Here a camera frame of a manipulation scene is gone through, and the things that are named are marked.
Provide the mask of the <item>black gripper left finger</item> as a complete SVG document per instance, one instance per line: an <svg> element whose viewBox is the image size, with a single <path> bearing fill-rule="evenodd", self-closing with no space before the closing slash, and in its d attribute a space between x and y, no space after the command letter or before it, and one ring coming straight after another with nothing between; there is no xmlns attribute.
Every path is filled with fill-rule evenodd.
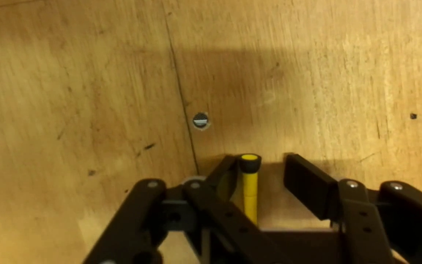
<svg viewBox="0 0 422 264"><path fill-rule="evenodd" d="M182 232L202 264L290 264L230 201L236 178L237 159L227 156L204 181L139 181L82 264L164 264L158 248L170 232Z"/></svg>

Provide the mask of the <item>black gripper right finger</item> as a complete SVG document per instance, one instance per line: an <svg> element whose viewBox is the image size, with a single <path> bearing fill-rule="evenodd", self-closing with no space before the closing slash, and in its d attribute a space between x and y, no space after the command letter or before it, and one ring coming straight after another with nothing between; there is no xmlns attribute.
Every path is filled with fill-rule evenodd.
<svg viewBox="0 0 422 264"><path fill-rule="evenodd" d="M378 191L355 179L336 181L299 154L284 160L284 186L343 238L349 264L394 264L397 252L422 264L422 191L387 181Z"/></svg>

